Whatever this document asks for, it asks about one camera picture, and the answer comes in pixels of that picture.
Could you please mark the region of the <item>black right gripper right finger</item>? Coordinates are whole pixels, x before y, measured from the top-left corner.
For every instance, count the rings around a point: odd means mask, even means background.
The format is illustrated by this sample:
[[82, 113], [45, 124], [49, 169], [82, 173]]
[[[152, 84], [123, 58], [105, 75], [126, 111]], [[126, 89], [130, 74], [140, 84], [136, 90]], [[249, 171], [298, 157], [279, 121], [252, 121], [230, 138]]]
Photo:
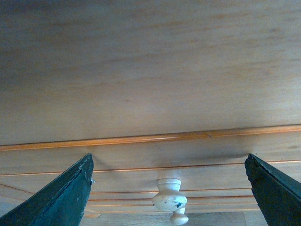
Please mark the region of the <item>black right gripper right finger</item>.
[[249, 154], [246, 174], [269, 226], [301, 224], [301, 184], [262, 159]]

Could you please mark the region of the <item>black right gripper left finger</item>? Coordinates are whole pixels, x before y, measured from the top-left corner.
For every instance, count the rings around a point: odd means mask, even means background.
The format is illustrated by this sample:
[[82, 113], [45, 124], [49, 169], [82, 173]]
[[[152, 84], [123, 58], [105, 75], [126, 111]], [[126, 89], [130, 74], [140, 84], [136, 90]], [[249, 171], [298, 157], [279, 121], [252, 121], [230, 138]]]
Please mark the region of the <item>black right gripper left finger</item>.
[[92, 186], [91, 154], [0, 218], [2, 226], [78, 226]]

